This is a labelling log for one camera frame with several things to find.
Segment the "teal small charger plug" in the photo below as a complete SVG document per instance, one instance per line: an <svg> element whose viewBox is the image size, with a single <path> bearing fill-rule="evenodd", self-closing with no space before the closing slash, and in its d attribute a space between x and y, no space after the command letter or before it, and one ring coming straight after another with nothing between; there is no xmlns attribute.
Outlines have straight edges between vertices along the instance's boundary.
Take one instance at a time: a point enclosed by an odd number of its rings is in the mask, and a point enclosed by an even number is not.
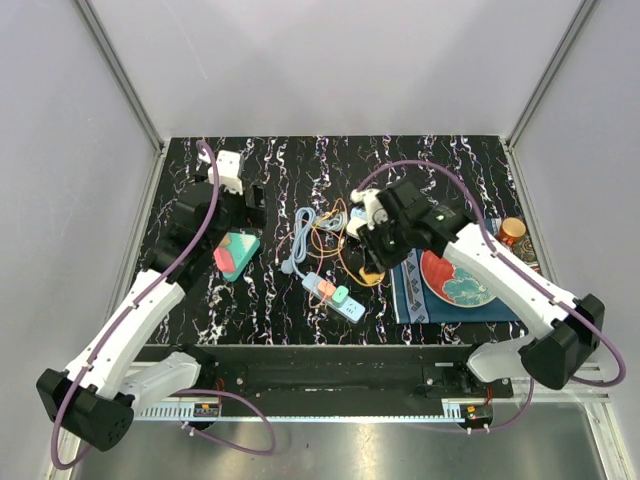
<svg viewBox="0 0 640 480"><path fill-rule="evenodd" d="M348 298L348 296L349 296L348 288L343 285L340 285L334 290L331 299L334 304L340 306L344 303L344 301Z"/></svg>

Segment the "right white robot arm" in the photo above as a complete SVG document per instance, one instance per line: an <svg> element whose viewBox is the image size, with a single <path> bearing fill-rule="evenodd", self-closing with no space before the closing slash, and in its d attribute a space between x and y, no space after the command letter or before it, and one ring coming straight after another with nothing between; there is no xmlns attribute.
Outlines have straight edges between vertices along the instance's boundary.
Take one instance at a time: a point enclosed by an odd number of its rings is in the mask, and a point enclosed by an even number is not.
<svg viewBox="0 0 640 480"><path fill-rule="evenodd" d="M490 382L529 375L560 390L597 349L604 305L594 295L577 298L532 270L460 204L432 204L409 179L386 188L354 190L350 200L366 212L357 234L368 272L382 273L415 249L431 252L470 273L524 323L519 339L471 349L454 371L454 384L476 396Z"/></svg>

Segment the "round light blue power socket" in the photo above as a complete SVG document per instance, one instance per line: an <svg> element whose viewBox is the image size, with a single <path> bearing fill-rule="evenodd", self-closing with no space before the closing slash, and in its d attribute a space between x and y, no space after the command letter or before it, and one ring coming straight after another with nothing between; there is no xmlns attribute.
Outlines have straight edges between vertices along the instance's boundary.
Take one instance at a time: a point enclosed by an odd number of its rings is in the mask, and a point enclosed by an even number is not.
<svg viewBox="0 0 640 480"><path fill-rule="evenodd" d="M361 210L359 208L354 208L351 210L351 214L350 214L351 218L357 218L360 220L365 220L366 219L366 213L364 210Z"/></svg>

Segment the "teal triangular power strip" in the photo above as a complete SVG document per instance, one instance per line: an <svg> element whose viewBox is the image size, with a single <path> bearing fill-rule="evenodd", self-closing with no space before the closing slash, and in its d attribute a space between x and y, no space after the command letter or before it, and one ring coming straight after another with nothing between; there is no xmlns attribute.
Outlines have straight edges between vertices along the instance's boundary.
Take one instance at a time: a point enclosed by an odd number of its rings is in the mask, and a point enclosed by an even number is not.
<svg viewBox="0 0 640 480"><path fill-rule="evenodd" d="M229 233L230 243L225 249L230 253L233 260L234 270L224 272L223 277L228 282L235 282L244 272L249 262L257 253L260 247L260 240L257 236L246 233Z"/></svg>

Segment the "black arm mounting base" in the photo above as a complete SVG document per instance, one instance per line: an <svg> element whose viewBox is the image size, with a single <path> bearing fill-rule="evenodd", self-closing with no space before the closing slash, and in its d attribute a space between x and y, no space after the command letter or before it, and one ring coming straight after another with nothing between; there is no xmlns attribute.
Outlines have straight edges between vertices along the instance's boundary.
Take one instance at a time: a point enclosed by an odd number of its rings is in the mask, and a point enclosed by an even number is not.
<svg viewBox="0 0 640 480"><path fill-rule="evenodd" d="M472 378L460 346L185 346L221 387L271 418L441 416L445 400L510 399L510 381Z"/></svg>

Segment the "light blue long power strip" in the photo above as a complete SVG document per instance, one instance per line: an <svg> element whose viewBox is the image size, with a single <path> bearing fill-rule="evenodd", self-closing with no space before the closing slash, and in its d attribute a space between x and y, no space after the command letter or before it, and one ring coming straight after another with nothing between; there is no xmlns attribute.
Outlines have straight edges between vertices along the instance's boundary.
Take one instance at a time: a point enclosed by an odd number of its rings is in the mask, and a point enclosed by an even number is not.
<svg viewBox="0 0 640 480"><path fill-rule="evenodd" d="M350 293L348 298L340 306L334 304L332 302L332 299L330 301L321 301L317 292L317 285L321 280L326 279L321 278L314 272L309 272L302 280L302 286L308 293L311 294L311 296L315 300L317 300L319 305L326 306L327 308L333 310L335 313L341 315L352 324L357 324L365 313L365 307L354 298L352 298Z"/></svg>

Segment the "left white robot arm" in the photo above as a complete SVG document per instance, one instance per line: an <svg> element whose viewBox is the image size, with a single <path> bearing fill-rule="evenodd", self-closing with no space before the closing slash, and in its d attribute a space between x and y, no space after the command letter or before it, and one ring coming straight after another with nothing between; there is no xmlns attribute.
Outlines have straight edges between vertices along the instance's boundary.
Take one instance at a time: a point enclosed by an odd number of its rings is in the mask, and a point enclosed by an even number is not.
<svg viewBox="0 0 640 480"><path fill-rule="evenodd" d="M212 266L225 236L265 224L263 191L244 187L238 172L211 168L205 181L187 187L169 228L153 247L123 303L91 343L61 370L46 369L36 390L53 422L51 446L67 430L100 451L113 448L135 414L188 389L208 394L216 383L216 358L193 345L174 346L166 357L135 375L129 368L148 338Z"/></svg>

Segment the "white square plug adapter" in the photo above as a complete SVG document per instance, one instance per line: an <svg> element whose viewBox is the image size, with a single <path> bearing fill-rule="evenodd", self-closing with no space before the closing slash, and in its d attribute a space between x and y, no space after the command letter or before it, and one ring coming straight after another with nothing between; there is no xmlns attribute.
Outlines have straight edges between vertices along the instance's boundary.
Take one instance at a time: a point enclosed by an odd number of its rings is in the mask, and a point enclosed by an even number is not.
<svg viewBox="0 0 640 480"><path fill-rule="evenodd" d="M362 223L349 222L346 226L346 232L349 236L355 239L358 239L359 238L358 229L361 228L362 226L363 226Z"/></svg>

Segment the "salmon small charger plug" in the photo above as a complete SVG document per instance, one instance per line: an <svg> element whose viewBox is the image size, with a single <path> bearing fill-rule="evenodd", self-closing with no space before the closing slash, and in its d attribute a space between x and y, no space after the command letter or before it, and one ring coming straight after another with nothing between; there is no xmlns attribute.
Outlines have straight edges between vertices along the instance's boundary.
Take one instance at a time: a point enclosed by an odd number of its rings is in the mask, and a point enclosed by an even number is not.
<svg viewBox="0 0 640 480"><path fill-rule="evenodd" d="M335 291L336 286L327 280L321 280L317 285L317 292L321 301L330 301Z"/></svg>

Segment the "yellow small charger plug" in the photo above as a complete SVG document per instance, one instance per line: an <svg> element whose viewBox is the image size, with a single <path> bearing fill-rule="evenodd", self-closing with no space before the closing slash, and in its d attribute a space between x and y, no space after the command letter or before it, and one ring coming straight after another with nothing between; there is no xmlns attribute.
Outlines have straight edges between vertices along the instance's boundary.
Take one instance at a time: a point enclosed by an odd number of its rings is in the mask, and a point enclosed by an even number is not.
<svg viewBox="0 0 640 480"><path fill-rule="evenodd" d="M382 283L385 274L384 273L371 273L367 272L364 268L361 268L358 273L362 284L367 287L374 287Z"/></svg>

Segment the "pink square plug adapter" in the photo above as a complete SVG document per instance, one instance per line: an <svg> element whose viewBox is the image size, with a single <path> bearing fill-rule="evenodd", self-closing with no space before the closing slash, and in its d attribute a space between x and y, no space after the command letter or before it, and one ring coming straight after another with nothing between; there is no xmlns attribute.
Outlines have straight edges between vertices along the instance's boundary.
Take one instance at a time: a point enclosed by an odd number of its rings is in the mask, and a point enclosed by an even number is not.
<svg viewBox="0 0 640 480"><path fill-rule="evenodd" d="M225 247L214 250L214 260L218 269L225 274L232 274L236 270L232 253Z"/></svg>

